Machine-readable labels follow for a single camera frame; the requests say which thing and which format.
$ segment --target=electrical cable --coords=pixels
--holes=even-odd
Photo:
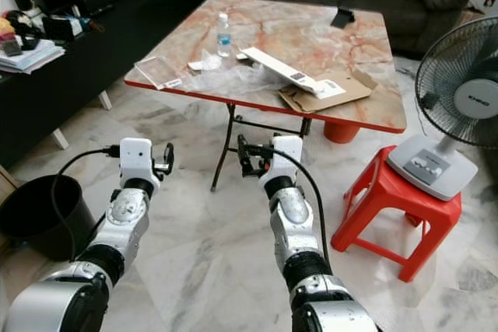
[[[318,214],[320,216],[321,245],[323,246],[322,250],[324,251],[324,259],[327,261],[327,264],[330,266],[330,260],[328,259],[327,233],[325,231],[324,206],[323,206],[323,202],[321,200],[320,190],[318,189],[318,186],[317,186],[316,182],[314,181],[313,177],[311,176],[310,172],[308,170],[306,170],[306,168],[299,161],[294,159],[292,156],[289,156],[287,153],[279,151],[278,149],[264,147],[262,145],[246,145],[246,148],[247,149],[260,149],[264,152],[268,152],[271,154],[277,154],[277,155],[283,157],[284,159],[288,159],[290,162],[292,162],[294,165],[296,165],[296,167],[308,179],[308,181],[311,184],[311,187],[313,188],[314,194],[317,198]]]
[[[55,187],[57,186],[57,182],[61,178],[62,174],[75,161],[81,159],[82,157],[89,156],[89,155],[94,155],[94,154],[98,154],[98,153],[107,153],[107,154],[110,154],[110,149],[109,148],[96,149],[96,150],[93,150],[93,151],[87,151],[87,152],[84,152],[84,153],[81,153],[81,154],[77,155],[76,157],[74,157],[71,161],[69,161],[68,163],[66,163],[59,170],[59,172],[55,175],[54,181],[52,182],[51,191],[50,191],[50,198],[51,198],[51,202],[52,202],[52,208],[54,209],[54,212],[57,215],[57,217],[59,218],[59,221],[61,222],[61,224],[68,231],[69,239],[71,240],[71,256],[70,256],[70,259],[69,259],[70,262],[74,262],[75,261],[75,255],[76,255],[76,253],[75,253],[75,251],[76,251],[76,248],[75,248],[75,237],[74,237],[74,234],[72,233],[71,227],[69,227],[69,225],[66,222],[64,216],[62,215],[61,211],[58,208],[57,201],[55,200]]]

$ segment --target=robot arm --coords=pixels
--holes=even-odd
[[[121,190],[112,194],[95,239],[67,268],[28,287],[11,306],[4,332],[95,332],[110,294],[132,265],[149,227],[149,201],[173,167],[173,146],[165,163],[154,165],[152,143],[126,138],[120,144]]]
[[[243,176],[259,176],[270,200],[275,258],[286,281],[293,311],[293,332],[377,332],[366,310],[332,274],[313,232],[313,211],[296,187],[296,166],[281,155],[250,146],[239,135],[238,154]],[[277,136],[270,148],[300,160],[302,140]],[[254,170],[250,156],[262,156]]]

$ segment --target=plastic bottle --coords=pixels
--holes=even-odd
[[[228,58],[232,49],[232,36],[230,34],[230,25],[228,15],[220,13],[218,18],[218,55],[222,58]]]

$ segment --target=cardboard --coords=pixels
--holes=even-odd
[[[347,72],[331,72],[316,77],[317,81],[329,79],[342,87],[345,92],[326,99],[318,99],[297,86],[291,85],[279,91],[279,95],[296,112],[314,113],[339,104],[362,99],[370,96],[377,87],[377,83],[367,73],[355,70],[352,74]]]

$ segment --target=power cord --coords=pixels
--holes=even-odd
[[[262,145],[246,145],[246,148],[252,149],[255,151],[258,151],[258,150],[263,151],[269,155],[276,154],[276,155],[283,157],[284,159],[288,159],[290,162],[292,162],[294,165],[296,165],[296,167],[308,179],[308,181],[311,184],[311,187],[313,188],[314,194],[317,198],[318,214],[320,216],[321,245],[323,246],[324,259],[327,261],[327,264],[330,266],[330,260],[328,259],[327,233],[325,231],[324,206],[323,206],[323,202],[321,200],[320,190],[318,189],[318,186],[317,186],[316,182],[314,181],[313,177],[311,176],[310,172],[299,161],[294,159],[292,156],[289,156],[287,153],[279,151],[278,149],[264,147]]]
[[[70,256],[70,259],[69,259],[70,262],[74,262],[75,261],[75,256],[76,256],[76,253],[75,253],[75,251],[76,251],[76,249],[75,249],[75,237],[74,237],[74,234],[72,233],[71,227],[69,227],[68,223],[66,222],[64,215],[62,215],[61,211],[58,208],[57,201],[55,199],[55,188],[57,186],[58,181],[61,179],[62,174],[74,162],[76,162],[77,160],[79,160],[79,159],[81,159],[81,158],[83,158],[85,156],[96,155],[96,154],[99,154],[99,153],[107,154],[107,155],[109,155],[110,157],[113,157],[113,158],[118,158],[119,157],[119,145],[112,145],[111,147],[103,148],[103,149],[95,149],[93,151],[87,151],[87,152],[83,152],[83,153],[77,155],[76,157],[74,157],[73,159],[71,159],[71,161],[69,161],[68,163],[66,163],[59,170],[59,172],[55,175],[54,181],[52,182],[51,191],[50,191],[50,198],[51,198],[52,208],[54,209],[54,212],[57,215],[57,217],[58,217],[59,221],[61,222],[61,224],[68,231],[69,239],[71,240],[71,256]],[[97,224],[95,224],[95,226],[90,231],[89,237],[92,237],[92,234],[95,232],[95,230],[97,229],[97,227],[103,221],[103,217],[105,217],[105,215],[103,215],[102,217],[100,217],[100,219],[97,222]]]

